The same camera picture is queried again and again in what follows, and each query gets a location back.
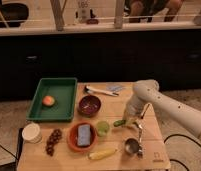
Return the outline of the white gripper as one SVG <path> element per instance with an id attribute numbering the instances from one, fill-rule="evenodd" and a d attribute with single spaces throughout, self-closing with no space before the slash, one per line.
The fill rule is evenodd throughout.
<path id="1" fill-rule="evenodd" d="M 145 104 L 147 104 L 146 101 L 136 96 L 132 96 L 127 101 L 123 115 L 123 119 L 126 120 L 125 127 L 131 127 L 136 123 L 136 120 L 139 119 Z"/>

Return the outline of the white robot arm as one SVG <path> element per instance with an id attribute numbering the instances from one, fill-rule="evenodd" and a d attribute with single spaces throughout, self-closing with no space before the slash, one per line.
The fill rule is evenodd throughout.
<path id="1" fill-rule="evenodd" d="M 139 80 L 132 85 L 133 94 L 127 101 L 124 118 L 139 117 L 144 106 L 151 103 L 166 112 L 188 132 L 201 141 L 201 111 L 159 92 L 156 80 Z"/>

